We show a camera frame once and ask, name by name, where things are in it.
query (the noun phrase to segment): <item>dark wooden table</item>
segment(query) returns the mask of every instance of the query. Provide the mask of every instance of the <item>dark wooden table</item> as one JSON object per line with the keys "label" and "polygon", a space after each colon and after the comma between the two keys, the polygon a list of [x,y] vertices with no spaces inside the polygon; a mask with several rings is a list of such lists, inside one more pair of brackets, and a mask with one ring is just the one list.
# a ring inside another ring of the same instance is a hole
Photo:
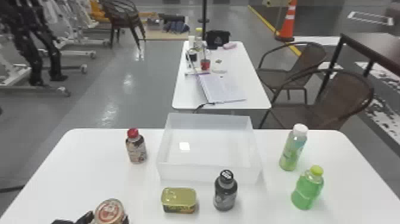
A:
{"label": "dark wooden table", "polygon": [[[365,77],[370,74],[374,63],[379,63],[384,68],[400,76],[399,38],[388,33],[341,33],[340,41],[329,65],[330,69],[335,66],[344,44],[369,58],[370,62],[363,73]],[[327,74],[324,78],[323,86],[326,86],[329,75]]]}

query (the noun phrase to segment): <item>green bottle cap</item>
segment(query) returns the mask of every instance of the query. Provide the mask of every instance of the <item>green bottle cap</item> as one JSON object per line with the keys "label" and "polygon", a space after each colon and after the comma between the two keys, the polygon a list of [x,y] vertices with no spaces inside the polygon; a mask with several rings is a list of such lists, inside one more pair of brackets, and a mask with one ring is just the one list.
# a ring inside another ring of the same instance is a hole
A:
{"label": "green bottle cap", "polygon": [[320,167],[318,165],[311,166],[310,171],[313,175],[316,175],[316,176],[322,176],[322,174],[324,173],[324,170],[322,169],[322,167]]}

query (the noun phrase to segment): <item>wheel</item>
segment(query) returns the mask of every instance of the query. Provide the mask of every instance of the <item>wheel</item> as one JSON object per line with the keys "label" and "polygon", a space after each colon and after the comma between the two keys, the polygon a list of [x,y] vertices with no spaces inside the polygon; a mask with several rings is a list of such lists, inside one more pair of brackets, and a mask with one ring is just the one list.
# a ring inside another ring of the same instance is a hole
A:
{"label": "wheel", "polygon": [[104,40],[103,41],[103,46],[109,46],[111,42],[109,40]]}
{"label": "wheel", "polygon": [[91,58],[91,59],[96,59],[96,51],[92,51],[92,52],[90,53],[90,58]]}
{"label": "wheel", "polygon": [[87,64],[82,64],[80,66],[80,72],[82,72],[82,74],[88,73],[88,65]]}
{"label": "wheel", "polygon": [[71,92],[68,91],[68,89],[63,87],[63,86],[58,87],[57,91],[60,92],[61,94],[63,94],[65,97],[70,97],[71,96]]}

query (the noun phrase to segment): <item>red cup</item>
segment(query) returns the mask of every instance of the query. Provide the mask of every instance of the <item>red cup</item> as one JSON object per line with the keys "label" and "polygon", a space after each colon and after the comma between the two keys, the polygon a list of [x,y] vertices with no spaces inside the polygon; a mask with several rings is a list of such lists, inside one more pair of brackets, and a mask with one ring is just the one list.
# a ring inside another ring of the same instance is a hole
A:
{"label": "red cup", "polygon": [[202,59],[200,61],[201,70],[207,71],[208,69],[210,69],[210,64],[211,61],[209,59]]}

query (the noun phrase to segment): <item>brown wicker chair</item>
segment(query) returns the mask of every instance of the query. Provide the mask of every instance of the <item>brown wicker chair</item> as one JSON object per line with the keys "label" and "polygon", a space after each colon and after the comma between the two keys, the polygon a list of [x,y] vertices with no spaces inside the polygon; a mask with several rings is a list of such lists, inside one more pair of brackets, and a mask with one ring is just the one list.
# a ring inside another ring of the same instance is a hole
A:
{"label": "brown wicker chair", "polygon": [[101,0],[100,3],[103,5],[105,16],[111,23],[110,47],[113,47],[115,30],[117,30],[117,42],[119,42],[121,28],[129,28],[140,49],[135,28],[140,28],[144,41],[146,41],[146,32],[135,4],[130,0]]}
{"label": "brown wicker chair", "polygon": [[[271,54],[272,52],[278,51],[280,49],[288,48],[290,46],[296,45],[305,45],[304,50],[301,55],[297,59],[296,63],[289,70],[279,70],[279,69],[264,69],[261,68],[263,65],[265,56]],[[290,78],[293,74],[296,74],[301,71],[306,71],[309,69],[316,69],[326,57],[326,51],[324,47],[318,43],[314,42],[293,42],[287,43],[282,46],[278,46],[268,52],[266,52],[262,57],[261,61],[256,70],[258,77],[261,82],[268,87],[272,92],[275,93],[276,89],[282,85],[282,83]],[[285,90],[287,91],[287,99],[290,99],[290,90],[303,90],[304,92],[304,102],[307,104],[307,89],[304,87],[305,84],[309,81],[310,77],[304,77],[303,79],[299,79],[296,82],[291,83],[290,85],[285,86]]]}
{"label": "brown wicker chair", "polygon": [[[336,73],[335,77],[328,81],[325,88],[321,85],[320,94],[317,95],[313,105],[275,104],[285,86],[315,73],[331,74],[333,72]],[[258,128],[262,128],[271,112],[285,129],[291,129],[294,124],[302,123],[310,129],[338,130],[349,117],[368,107],[373,95],[374,88],[371,82],[361,74],[339,69],[304,71],[294,75],[277,89],[271,102],[273,106],[266,112]]]}

